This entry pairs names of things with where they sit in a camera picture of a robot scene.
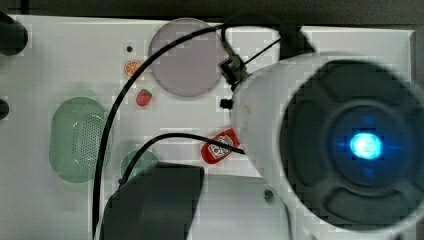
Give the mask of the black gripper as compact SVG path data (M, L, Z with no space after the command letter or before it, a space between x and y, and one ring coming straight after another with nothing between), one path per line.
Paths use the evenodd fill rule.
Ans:
M233 55L219 64L226 83L234 91L248 77L247 69L239 55Z

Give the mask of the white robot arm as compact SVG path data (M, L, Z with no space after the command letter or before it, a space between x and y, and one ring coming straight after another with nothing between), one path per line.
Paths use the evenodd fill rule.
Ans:
M423 92L382 63L301 55L245 78L231 126L253 177L159 162L95 240L423 240Z

